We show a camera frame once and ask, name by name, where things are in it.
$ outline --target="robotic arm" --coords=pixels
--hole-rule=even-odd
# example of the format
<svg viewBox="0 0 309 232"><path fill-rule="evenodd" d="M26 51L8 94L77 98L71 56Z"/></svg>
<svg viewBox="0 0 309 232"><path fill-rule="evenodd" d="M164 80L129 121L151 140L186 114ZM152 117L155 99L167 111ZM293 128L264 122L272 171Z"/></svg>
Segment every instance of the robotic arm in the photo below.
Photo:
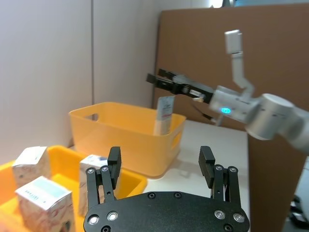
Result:
<svg viewBox="0 0 309 232"><path fill-rule="evenodd" d="M226 51L232 60L233 81L243 89L242 93L223 86L213 90L184 75L162 69L158 75L169 80L149 74L147 81L173 94L184 94L195 101L208 103L211 110L246 124L246 131L256 139L271 140L278 133L294 148L309 155L309 112L268 93L252 98L254 86L244 77L241 36L239 30L225 33Z"/></svg>

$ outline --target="screw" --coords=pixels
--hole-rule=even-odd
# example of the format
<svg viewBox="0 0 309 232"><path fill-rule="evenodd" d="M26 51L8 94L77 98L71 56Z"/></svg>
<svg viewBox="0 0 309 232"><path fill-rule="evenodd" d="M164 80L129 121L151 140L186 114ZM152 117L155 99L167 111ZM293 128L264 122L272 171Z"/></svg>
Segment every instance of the screw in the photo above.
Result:
<svg viewBox="0 0 309 232"><path fill-rule="evenodd" d="M180 192L175 192L175 193L174 193L174 197L177 198L177 199L179 199L179 198L182 197L182 194L181 194Z"/></svg>
<svg viewBox="0 0 309 232"><path fill-rule="evenodd" d="M110 226L104 226L101 230L102 232L111 232Z"/></svg>
<svg viewBox="0 0 309 232"><path fill-rule="evenodd" d="M243 223L245 221L245 218L241 214L234 214L233 218L236 222L239 222L239 223Z"/></svg>
<svg viewBox="0 0 309 232"><path fill-rule="evenodd" d="M224 225L224 230L226 232L232 232L233 231L233 227L230 224L225 224Z"/></svg>
<svg viewBox="0 0 309 232"><path fill-rule="evenodd" d="M220 220L223 220L225 218L225 213L222 210L216 210L214 212L214 215Z"/></svg>
<svg viewBox="0 0 309 232"><path fill-rule="evenodd" d="M235 173L235 172L237 172L237 169L234 168L234 167L231 167L231 168L230 168L230 171Z"/></svg>
<svg viewBox="0 0 309 232"><path fill-rule="evenodd" d="M107 167L107 166L104 166L104 167L102 167L101 170L104 171L104 172L106 172L106 171L108 170L108 167Z"/></svg>
<svg viewBox="0 0 309 232"><path fill-rule="evenodd" d="M114 220L116 220L117 218L118 218L118 214L117 214L116 211L111 211L111 212L109 212L108 215L107 215L107 220L108 220L108 221L114 221Z"/></svg>
<svg viewBox="0 0 309 232"><path fill-rule="evenodd" d="M94 171L95 171L95 170L94 170L93 168L89 168L87 172L88 172L88 173L93 173Z"/></svg>
<svg viewBox="0 0 309 232"><path fill-rule="evenodd" d="M222 166L217 165L217 166L216 166L216 169L217 169L217 170L222 170Z"/></svg>
<svg viewBox="0 0 309 232"><path fill-rule="evenodd" d="M148 198L149 199L154 199L155 198L155 193L154 192L151 192L148 194Z"/></svg>
<svg viewBox="0 0 309 232"><path fill-rule="evenodd" d="M98 222L98 216L97 215L91 215L88 219L89 225L95 225Z"/></svg>

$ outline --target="basket handle hole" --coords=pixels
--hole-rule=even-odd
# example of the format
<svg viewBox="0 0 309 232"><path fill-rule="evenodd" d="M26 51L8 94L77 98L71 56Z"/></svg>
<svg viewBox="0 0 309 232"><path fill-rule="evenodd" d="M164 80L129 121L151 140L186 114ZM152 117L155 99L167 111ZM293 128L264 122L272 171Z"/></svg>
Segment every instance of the basket handle hole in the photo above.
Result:
<svg viewBox="0 0 309 232"><path fill-rule="evenodd" d="M181 136L182 136L182 132L179 132L179 133L174 137L173 142L172 142L172 149L174 149L175 146L179 143Z"/></svg>
<svg viewBox="0 0 309 232"><path fill-rule="evenodd" d="M98 121L98 114L92 114L92 115L86 116L85 118L96 122Z"/></svg>

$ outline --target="blue led light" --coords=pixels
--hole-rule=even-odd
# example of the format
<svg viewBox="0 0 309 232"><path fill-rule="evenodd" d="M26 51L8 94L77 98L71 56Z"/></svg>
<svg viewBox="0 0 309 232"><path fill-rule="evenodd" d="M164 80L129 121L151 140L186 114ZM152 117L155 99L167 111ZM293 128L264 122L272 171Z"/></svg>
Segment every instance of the blue led light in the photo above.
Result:
<svg viewBox="0 0 309 232"><path fill-rule="evenodd" d="M224 113L224 114L229 114L229 113L231 113L231 109L229 109L229 108L221 108L221 112Z"/></svg>

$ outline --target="cable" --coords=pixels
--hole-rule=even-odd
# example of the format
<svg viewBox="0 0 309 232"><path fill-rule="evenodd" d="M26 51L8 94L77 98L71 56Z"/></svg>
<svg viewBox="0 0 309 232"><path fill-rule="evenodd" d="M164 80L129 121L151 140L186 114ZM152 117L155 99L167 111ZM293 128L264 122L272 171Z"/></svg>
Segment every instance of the cable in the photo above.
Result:
<svg viewBox="0 0 309 232"><path fill-rule="evenodd" d="M198 109L198 108L193 104L193 101L191 102L191 105L192 105L192 107L193 107L194 109L196 109L199 113L201 113L203 117L205 117L205 118L207 118L208 120L214 122L215 119L214 119L213 117L211 117L211 116L209 116L209 115L203 113L200 109Z"/></svg>

